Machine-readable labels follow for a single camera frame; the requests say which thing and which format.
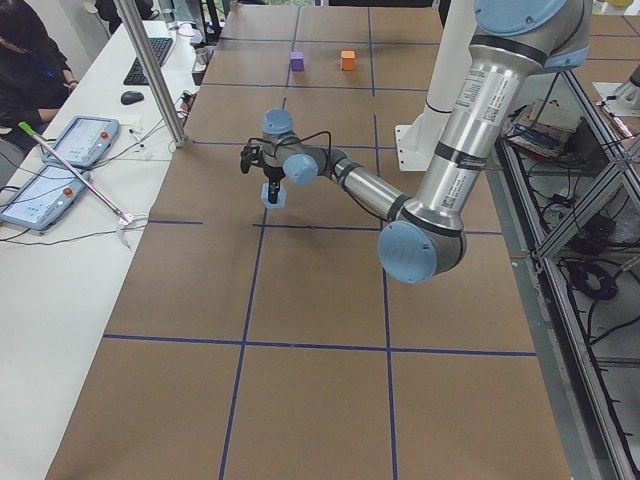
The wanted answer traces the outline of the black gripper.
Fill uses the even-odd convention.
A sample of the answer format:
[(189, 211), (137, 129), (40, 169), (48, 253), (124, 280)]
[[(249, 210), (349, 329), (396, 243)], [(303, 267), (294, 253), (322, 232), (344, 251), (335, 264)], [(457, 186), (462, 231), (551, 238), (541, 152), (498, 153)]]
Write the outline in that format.
[(268, 178), (269, 185), (267, 190), (267, 200), (269, 203), (278, 202), (278, 185), (284, 178), (284, 171), (282, 168), (265, 168), (265, 176)]

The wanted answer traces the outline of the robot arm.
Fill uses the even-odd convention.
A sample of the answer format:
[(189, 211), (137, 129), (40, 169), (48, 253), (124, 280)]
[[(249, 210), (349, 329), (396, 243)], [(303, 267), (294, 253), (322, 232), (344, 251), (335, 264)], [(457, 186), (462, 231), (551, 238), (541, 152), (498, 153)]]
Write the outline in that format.
[(505, 116), (531, 75), (569, 70), (586, 59), (591, 9), (585, 1), (477, 1), (469, 40), (470, 67), (415, 196), (408, 196), (331, 145), (311, 146), (283, 109), (265, 113), (263, 133), (241, 157), (268, 177), (263, 202), (276, 206), (280, 181), (305, 185), (325, 176), (356, 203), (387, 221), (378, 240), (384, 270), (416, 284), (446, 272), (464, 257), (460, 214)]

